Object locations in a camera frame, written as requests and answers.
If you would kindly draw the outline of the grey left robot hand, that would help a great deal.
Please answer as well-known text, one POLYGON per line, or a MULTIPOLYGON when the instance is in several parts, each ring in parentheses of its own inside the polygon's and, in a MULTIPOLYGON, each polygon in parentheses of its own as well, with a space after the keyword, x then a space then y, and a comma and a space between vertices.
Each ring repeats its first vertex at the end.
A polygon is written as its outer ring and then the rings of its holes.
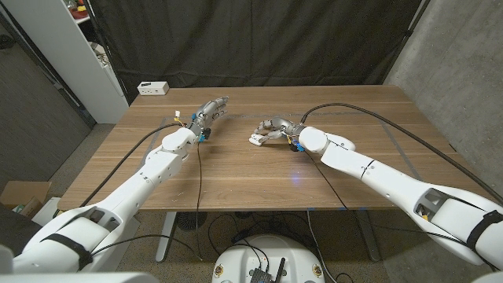
POLYGON ((208 129, 212 123, 219 117, 226 114, 226 103, 229 97, 219 97, 206 104, 201 105, 193 115, 193 120, 189 129, 196 135, 196 139, 204 135, 204 131, 208 129))

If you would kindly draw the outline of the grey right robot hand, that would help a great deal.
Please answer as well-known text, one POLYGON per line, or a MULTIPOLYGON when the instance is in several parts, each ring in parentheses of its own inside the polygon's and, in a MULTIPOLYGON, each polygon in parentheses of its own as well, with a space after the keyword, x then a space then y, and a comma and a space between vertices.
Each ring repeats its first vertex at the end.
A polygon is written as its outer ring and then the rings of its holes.
POLYGON ((261 146, 270 139, 285 136, 292 151, 303 152, 305 149, 299 142, 299 136, 304 128, 304 125, 274 117, 273 119, 263 120, 248 140, 253 145, 261 146))

